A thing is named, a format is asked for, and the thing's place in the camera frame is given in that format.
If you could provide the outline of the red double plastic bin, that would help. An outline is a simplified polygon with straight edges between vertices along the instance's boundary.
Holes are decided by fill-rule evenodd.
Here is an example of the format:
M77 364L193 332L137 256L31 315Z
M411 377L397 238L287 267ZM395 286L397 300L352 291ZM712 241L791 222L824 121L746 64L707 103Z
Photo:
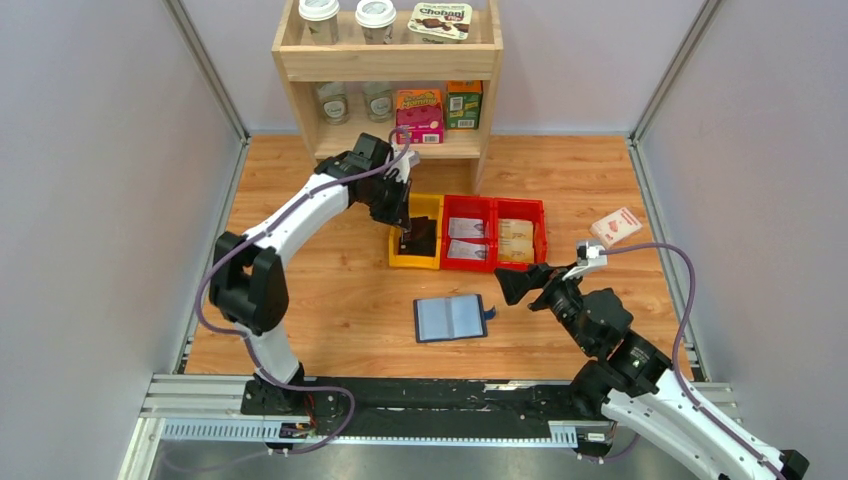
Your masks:
M449 233L449 221L454 218L481 220L483 237L467 239L467 242L486 247L483 259L459 259L448 256L448 248L454 239ZM501 220L526 220L533 225L530 240L533 246L529 261L507 260L499 248L499 222ZM445 195L440 212L441 270L459 270L492 273L496 268L523 270L528 265L547 261L548 240L544 204L540 200L512 199L501 197Z

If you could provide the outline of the yellow plastic bin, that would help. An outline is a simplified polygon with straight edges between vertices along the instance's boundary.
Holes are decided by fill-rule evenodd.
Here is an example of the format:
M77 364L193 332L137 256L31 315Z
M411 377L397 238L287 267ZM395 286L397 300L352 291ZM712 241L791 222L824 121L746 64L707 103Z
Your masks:
M406 256L397 254L400 232L391 227L388 241L388 265L394 268L418 268L438 270L442 254L442 207L443 195L411 194L409 199L410 218L426 216L437 221L437 246L435 257Z

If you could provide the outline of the blue leather card holder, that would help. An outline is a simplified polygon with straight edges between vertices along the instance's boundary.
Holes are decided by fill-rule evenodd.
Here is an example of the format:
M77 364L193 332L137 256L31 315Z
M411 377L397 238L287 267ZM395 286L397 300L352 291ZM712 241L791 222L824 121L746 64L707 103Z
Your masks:
M480 294L416 299L413 301L417 343L485 338L487 323L497 315L486 309Z

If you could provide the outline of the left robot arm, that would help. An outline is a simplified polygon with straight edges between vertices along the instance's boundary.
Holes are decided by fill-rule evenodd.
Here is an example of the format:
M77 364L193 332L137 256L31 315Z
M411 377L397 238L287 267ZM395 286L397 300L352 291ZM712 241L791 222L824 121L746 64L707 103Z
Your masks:
M410 174L418 160L403 128L392 129L387 140L362 133L351 149L320 161L298 193L266 220L216 240L195 312L210 302L231 322L218 331L244 341L258 376L270 383L267 401L279 413L296 413L306 399L296 378L301 363L283 324L289 307L286 267L327 222L356 203L368 207L372 220L410 230Z

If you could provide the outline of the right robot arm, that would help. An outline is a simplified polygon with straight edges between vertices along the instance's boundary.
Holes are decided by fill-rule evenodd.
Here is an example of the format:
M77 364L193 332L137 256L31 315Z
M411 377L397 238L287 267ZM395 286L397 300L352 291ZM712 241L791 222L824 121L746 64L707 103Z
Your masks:
M700 479L803 478L804 455L756 439L679 378L669 357L632 330L633 316L612 289L580 291L582 278L605 264L600 257L494 271L510 305L540 290L529 310L552 312L588 357L571 382L573 410L626 425Z

